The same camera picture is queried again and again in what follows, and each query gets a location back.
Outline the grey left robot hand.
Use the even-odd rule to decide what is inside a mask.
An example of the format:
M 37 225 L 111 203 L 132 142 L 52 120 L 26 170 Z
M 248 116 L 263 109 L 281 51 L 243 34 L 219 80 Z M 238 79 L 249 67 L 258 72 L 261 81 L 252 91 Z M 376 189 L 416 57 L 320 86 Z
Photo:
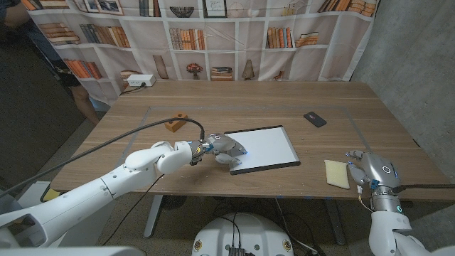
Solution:
M 210 134 L 202 139 L 199 145 L 191 145 L 193 150 L 190 165 L 196 165 L 202 161 L 204 154 L 213 154 L 219 164 L 237 166 L 242 163 L 238 158 L 247 153 L 241 143 L 224 134 Z

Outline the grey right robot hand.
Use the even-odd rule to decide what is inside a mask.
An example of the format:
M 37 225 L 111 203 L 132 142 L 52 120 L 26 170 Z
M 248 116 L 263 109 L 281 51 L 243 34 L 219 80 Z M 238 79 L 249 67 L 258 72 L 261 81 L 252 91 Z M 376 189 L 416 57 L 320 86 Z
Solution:
M 394 187 L 401 184 L 392 162 L 372 152 L 353 150 L 346 153 L 360 162 L 357 167 L 353 162 L 348 162 L 351 177 L 359 186 L 367 186 L 371 192 L 370 208 L 372 211 L 387 211 L 402 213 L 400 200 Z

